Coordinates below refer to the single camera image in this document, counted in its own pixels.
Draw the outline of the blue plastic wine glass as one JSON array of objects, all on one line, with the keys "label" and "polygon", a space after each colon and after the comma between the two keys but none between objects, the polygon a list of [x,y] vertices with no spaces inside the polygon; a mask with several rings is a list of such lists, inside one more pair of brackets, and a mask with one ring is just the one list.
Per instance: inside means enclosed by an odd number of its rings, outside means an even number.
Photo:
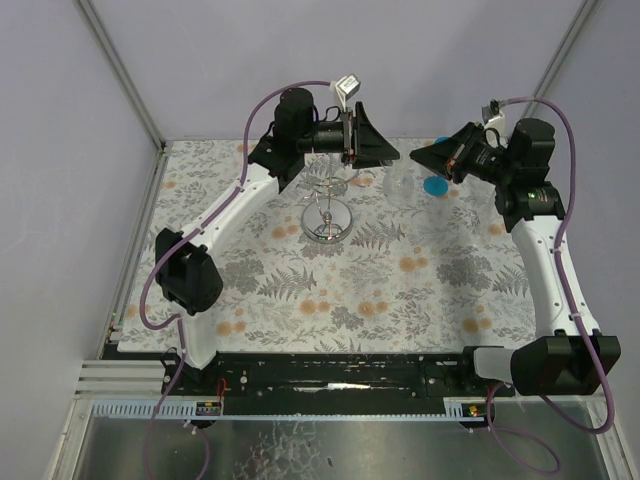
[{"label": "blue plastic wine glass", "polygon": [[424,191],[433,197],[443,197],[448,193],[447,181],[439,176],[430,176],[423,182]]}]

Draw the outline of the clear wine glass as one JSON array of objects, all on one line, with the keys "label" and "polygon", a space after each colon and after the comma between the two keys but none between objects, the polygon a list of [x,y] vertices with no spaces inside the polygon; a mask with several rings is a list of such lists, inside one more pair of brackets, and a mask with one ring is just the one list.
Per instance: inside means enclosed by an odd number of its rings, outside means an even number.
[{"label": "clear wine glass", "polygon": [[409,160],[406,158],[395,160],[387,167],[382,190],[390,202],[402,203],[411,198],[414,181]]}]

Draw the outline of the clear champagne flute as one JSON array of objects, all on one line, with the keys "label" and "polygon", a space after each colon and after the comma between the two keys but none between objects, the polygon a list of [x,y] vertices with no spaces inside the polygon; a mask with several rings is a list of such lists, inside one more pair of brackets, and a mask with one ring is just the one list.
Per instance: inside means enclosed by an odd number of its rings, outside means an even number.
[{"label": "clear champagne flute", "polygon": [[487,189],[487,199],[482,208],[486,230],[489,236],[501,236],[505,233],[505,225],[502,215],[495,205],[496,192],[493,186]]}]

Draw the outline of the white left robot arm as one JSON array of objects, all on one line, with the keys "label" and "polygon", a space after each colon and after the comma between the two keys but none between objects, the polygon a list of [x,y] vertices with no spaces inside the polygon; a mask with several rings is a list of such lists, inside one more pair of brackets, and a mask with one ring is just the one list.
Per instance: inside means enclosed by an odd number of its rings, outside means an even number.
[{"label": "white left robot arm", "polygon": [[156,237],[149,280],[174,306],[179,351],[192,368],[206,367],[217,353],[215,331],[205,319],[223,290],[217,257],[263,205],[294,181],[306,155],[337,154],[356,170],[386,166],[400,157],[361,102],[340,106],[334,120],[319,119],[312,85],[303,81],[273,92],[278,101],[274,119],[255,148],[245,150],[237,179],[190,224],[177,231],[165,228]]}]

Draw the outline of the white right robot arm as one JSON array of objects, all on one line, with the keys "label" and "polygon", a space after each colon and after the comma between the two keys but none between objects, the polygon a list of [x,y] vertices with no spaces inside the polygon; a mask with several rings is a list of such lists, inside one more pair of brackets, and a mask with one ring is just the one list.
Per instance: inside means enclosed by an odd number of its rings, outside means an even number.
[{"label": "white right robot arm", "polygon": [[558,190],[546,179],[554,127],[539,119],[516,123],[506,145],[467,123],[448,139],[411,152],[411,159],[455,184],[467,176],[495,188],[495,205],[522,258],[536,338],[518,349],[467,347],[474,374],[513,385],[522,395],[591,395],[621,355],[603,334],[582,295],[560,228],[567,219]]}]

